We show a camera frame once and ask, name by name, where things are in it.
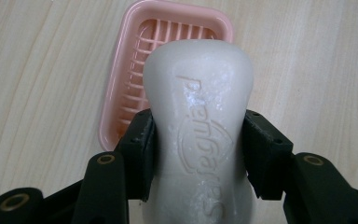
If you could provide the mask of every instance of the wood grain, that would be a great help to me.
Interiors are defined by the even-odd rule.
[[[0,194],[45,196],[82,178],[117,31],[133,1],[0,1]],[[249,108],[332,161],[358,189],[358,1],[182,0],[220,9],[251,57]],[[138,202],[132,223],[142,223]],[[285,223],[255,201],[254,223]]]

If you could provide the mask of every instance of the soap bar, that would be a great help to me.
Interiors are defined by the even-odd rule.
[[[254,197],[240,151],[248,56],[224,41],[174,41],[147,58],[144,87],[158,136],[145,223],[248,223]]]

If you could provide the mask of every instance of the pink soap dish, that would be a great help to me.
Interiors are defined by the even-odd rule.
[[[147,56],[157,47],[180,39],[231,43],[233,30],[222,12],[206,7],[142,0],[127,9],[101,115],[99,139],[103,150],[114,150],[133,116],[149,107],[142,79]]]

